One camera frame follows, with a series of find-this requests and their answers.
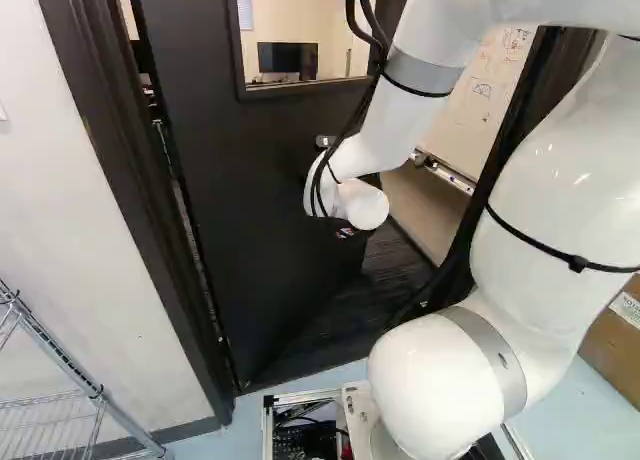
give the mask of metal wire shelf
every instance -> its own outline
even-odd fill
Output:
[[[0,402],[0,459],[87,460],[104,410],[81,390]]]
[[[0,279],[0,351],[17,328],[31,337],[79,390],[0,401],[0,460],[90,460],[105,414],[145,448],[117,460],[173,460],[173,454],[121,409],[105,386],[34,317],[20,299],[20,291],[13,292]]]
[[[109,460],[158,460],[158,457],[149,450],[143,450],[140,452],[130,453],[118,458],[111,458]]]

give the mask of white wall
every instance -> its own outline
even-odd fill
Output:
[[[345,76],[349,48],[350,76],[367,73],[369,47],[349,30],[344,0],[253,0],[253,26],[241,32],[247,82],[260,75],[257,42],[317,42],[318,80]]]
[[[0,103],[9,119],[0,122],[0,276],[145,428],[211,416],[37,0],[0,0],[0,39]],[[0,398],[69,386],[25,335],[0,354]]]

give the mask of electronic equipment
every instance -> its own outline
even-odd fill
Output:
[[[300,80],[315,80],[318,73],[317,43],[258,42],[261,73],[300,73]]]

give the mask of black door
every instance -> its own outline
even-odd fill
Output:
[[[247,98],[238,91],[239,32],[228,0],[138,1],[244,386],[358,268],[361,246],[345,248],[306,216],[302,191],[315,136],[343,127],[370,79]],[[385,3],[393,8],[383,20],[395,28],[404,0],[378,0]]]

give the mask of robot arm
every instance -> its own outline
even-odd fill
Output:
[[[406,160],[446,101],[410,90],[451,89],[488,28],[527,22],[637,36],[636,1],[409,0],[389,78],[380,79],[361,132],[331,157],[342,183],[323,172],[330,211],[356,226],[384,220],[386,198],[353,178]],[[472,243],[477,289],[373,348],[374,399],[410,457],[459,458],[546,395],[599,311],[640,269],[638,65],[640,42],[612,35],[496,183]]]
[[[633,35],[640,11],[634,0],[408,0],[362,129],[331,157],[335,179],[328,169],[322,172],[320,195],[329,215],[365,230],[384,221],[389,211],[384,194],[355,178],[392,170],[409,158],[445,105],[441,94],[453,89],[487,31],[509,22]],[[319,160],[303,197],[309,215]]]

